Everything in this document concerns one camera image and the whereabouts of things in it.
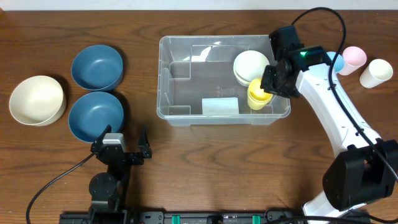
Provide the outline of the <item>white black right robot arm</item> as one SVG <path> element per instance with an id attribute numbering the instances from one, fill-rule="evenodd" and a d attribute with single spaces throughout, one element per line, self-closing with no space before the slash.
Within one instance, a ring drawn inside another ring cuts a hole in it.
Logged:
<path id="1" fill-rule="evenodd" d="M 363 120 L 319 45 L 305 47 L 294 26 L 269 35 L 277 65 L 265 68 L 261 88 L 284 98 L 303 96 L 331 142 L 335 160 L 322 179 L 323 192 L 303 207 L 306 216 L 342 217 L 392 195 L 397 141 L 384 141 Z"/>

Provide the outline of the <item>yellow plastic cup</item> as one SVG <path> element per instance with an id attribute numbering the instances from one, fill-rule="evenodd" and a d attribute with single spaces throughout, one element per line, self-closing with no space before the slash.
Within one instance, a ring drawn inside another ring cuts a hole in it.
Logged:
<path id="1" fill-rule="evenodd" d="M 273 94 L 261 88 L 261 78 L 255 78 L 248 86 L 248 106 L 252 110 L 261 110 L 268 104 Z"/>

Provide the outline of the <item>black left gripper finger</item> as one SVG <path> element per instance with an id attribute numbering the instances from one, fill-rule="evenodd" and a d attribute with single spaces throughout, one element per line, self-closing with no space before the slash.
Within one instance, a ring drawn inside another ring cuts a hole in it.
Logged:
<path id="1" fill-rule="evenodd" d="M 147 128 L 145 126 L 142 128 L 141 135 L 137 145 L 143 158 L 152 157 L 152 149 L 150 147 L 149 140 L 147 138 Z"/>
<path id="2" fill-rule="evenodd" d="M 91 152 L 100 152 L 103 147 L 103 139 L 107 133 L 111 132 L 111 125 L 107 125 L 100 136 L 91 144 Z"/>

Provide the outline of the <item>white small bowl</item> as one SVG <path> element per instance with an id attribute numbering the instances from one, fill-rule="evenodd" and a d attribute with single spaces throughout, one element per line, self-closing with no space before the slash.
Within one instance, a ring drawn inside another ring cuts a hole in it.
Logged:
<path id="1" fill-rule="evenodd" d="M 267 65 L 270 65 L 270 62 L 264 54 L 255 50 L 247 50 L 235 58 L 233 71 L 240 80 L 250 83 L 263 76 Z"/>

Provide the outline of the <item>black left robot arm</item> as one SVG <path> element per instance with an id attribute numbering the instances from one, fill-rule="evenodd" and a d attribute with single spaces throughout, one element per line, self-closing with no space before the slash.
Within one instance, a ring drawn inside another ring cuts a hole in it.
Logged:
<path id="1" fill-rule="evenodd" d="M 142 129 L 137 146 L 138 152 L 127 152 L 123 135 L 112 133 L 110 125 L 92 143 L 91 152 L 108 168 L 90 181 L 91 207 L 87 223 L 127 224 L 134 221 L 134 214 L 126 208 L 126 195 L 131 167 L 143 165 L 145 159 L 152 157 L 146 128 Z"/>

